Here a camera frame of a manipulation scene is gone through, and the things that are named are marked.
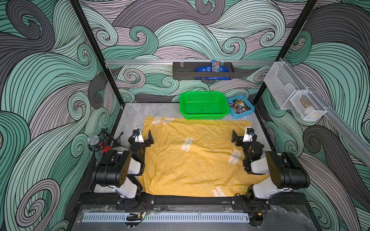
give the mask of white wire mesh basket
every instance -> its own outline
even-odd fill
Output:
[[[326,113],[326,109],[316,105],[307,95],[308,90],[298,90],[290,98],[291,104],[297,110],[303,120],[316,121]]]
[[[272,96],[280,106],[280,109],[292,109],[289,99],[299,90],[299,87],[287,73],[285,62],[275,62],[267,73],[264,82]]]

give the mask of yellow bedsheet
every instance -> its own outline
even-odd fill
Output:
[[[146,117],[143,136],[151,130],[139,181],[154,195],[231,197],[268,175],[243,170],[241,147],[231,143],[232,130],[244,134],[249,121],[186,120]]]

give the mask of black metal frame pole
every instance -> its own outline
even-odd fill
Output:
[[[123,99],[121,97],[121,94],[120,94],[120,91],[118,90],[118,87],[115,84],[112,73],[105,66],[103,53],[101,52],[101,50],[99,48],[99,45],[95,40],[93,31],[91,30],[90,25],[87,22],[86,16],[85,16],[85,14],[82,10],[82,7],[81,7],[79,1],[78,0],[70,0],[70,2],[71,2],[71,5],[74,9],[74,12],[77,15],[78,20],[81,23],[82,29],[85,31],[87,39],[89,40],[89,42],[91,44],[91,47],[92,47],[96,57],[98,58],[98,61],[99,61],[100,65],[103,69],[103,72],[104,72],[106,78],[108,79],[108,82],[111,85],[114,94],[116,95],[116,97],[118,99],[118,102],[120,103],[121,106],[124,106],[125,102],[123,101]]]
[[[306,20],[310,13],[312,12],[313,8],[315,7],[317,0],[308,0],[305,7],[303,8],[300,16],[297,19],[296,24],[293,27],[293,30],[289,34],[288,38],[286,39],[283,47],[280,50],[280,53],[278,54],[276,61],[279,61],[280,58],[284,58],[285,55],[288,53],[290,47],[292,46],[294,40],[302,30],[303,25],[306,23]],[[262,94],[266,90],[266,84],[262,83],[261,87],[259,88],[259,91],[256,94],[256,97],[254,98],[252,104],[253,106],[256,106],[258,101],[261,99]]]

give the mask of green plastic basket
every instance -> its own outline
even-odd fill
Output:
[[[221,92],[190,91],[180,96],[180,112],[185,119],[221,119],[230,110]]]

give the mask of wave pattern wallpaper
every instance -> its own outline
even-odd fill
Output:
[[[119,104],[68,0],[0,1],[0,54],[1,230],[65,230]]]
[[[81,0],[105,59],[275,60],[306,0]],[[231,81],[173,80],[172,66],[110,66],[125,102],[177,102],[185,91],[257,94],[269,67]]]
[[[370,143],[370,2],[343,0],[312,11],[286,58]],[[257,109],[278,151],[293,152],[311,177],[306,194],[323,230],[370,228],[370,169],[330,121],[303,121],[265,91]]]

